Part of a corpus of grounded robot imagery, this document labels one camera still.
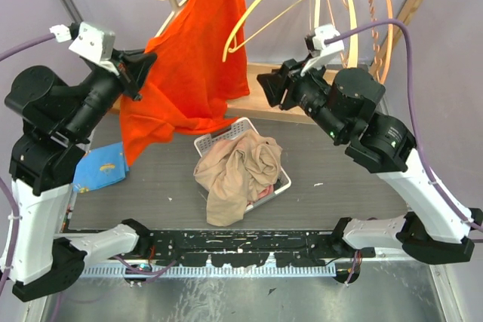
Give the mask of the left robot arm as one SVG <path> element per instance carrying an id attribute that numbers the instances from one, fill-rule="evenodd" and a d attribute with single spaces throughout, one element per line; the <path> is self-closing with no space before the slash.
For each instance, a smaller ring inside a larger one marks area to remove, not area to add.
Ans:
<path id="1" fill-rule="evenodd" d="M 140 99 L 155 59 L 153 53 L 116 51 L 113 70 L 89 63 L 90 73 L 76 86 L 41 65 L 14 79 L 5 105 L 23 119 L 9 167 L 15 203 L 10 239 L 16 247 L 3 254 L 1 274 L 20 301 L 68 289 L 89 265 L 123 253 L 135 259 L 150 254 L 150 230 L 133 219 L 78 240 L 57 232 L 92 131 L 121 95 Z"/>

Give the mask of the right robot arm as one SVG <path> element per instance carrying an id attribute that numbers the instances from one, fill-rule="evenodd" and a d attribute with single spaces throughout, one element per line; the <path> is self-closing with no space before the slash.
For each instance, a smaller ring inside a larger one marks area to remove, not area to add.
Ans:
<path id="1" fill-rule="evenodd" d="M 364 248 L 400 249 L 428 265 L 468 262 L 475 249 L 469 233 L 482 211 L 441 196 L 441 182 L 423 166 L 417 141 L 397 118 L 377 111 L 385 87 L 365 70 L 340 70 L 331 83 L 325 68 L 307 69 L 288 60 L 257 82 L 271 107 L 301 108 L 357 165 L 377 175 L 405 201 L 409 211 L 391 219 L 339 220 L 329 247 L 341 257 Z"/>

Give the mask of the beige t shirt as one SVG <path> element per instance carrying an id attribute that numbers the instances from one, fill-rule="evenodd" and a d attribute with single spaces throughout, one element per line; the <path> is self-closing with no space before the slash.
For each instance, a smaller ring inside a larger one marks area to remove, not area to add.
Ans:
<path id="1" fill-rule="evenodd" d="M 220 140 L 195 166 L 195 181 L 208 191 L 206 220 L 229 226 L 244 218 L 247 203 L 281 173 L 282 147 L 272 137 L 248 130 Z"/>

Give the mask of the orange red t shirt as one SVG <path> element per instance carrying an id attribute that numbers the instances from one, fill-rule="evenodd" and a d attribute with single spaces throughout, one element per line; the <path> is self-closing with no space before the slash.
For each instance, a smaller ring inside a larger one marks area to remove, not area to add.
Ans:
<path id="1" fill-rule="evenodd" d="M 147 146 L 169 143 L 176 133 L 197 135 L 230 125 L 227 103 L 250 93 L 245 51 L 224 59 L 226 40 L 245 0 L 188 0 L 145 51 L 157 60 L 140 92 L 120 99 L 120 128 L 127 164 Z"/>

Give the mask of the pink t shirt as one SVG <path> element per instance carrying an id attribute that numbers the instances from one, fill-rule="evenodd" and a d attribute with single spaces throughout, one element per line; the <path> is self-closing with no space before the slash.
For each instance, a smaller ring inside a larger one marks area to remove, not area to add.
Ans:
<path id="1" fill-rule="evenodd" d="M 267 195 L 272 194 L 274 191 L 274 185 L 267 186 L 263 191 L 261 191 L 258 196 L 247 203 L 247 209 L 252 208 L 260 199 L 265 198 Z"/>

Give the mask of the yellow hanger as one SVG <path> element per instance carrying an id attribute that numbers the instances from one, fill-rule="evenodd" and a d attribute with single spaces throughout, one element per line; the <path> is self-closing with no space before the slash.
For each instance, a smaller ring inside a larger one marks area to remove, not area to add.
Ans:
<path id="1" fill-rule="evenodd" d="M 247 0 L 247 10 L 224 45 L 222 60 L 243 50 L 252 62 L 279 63 L 306 54 L 303 36 L 312 29 L 314 0 Z"/>

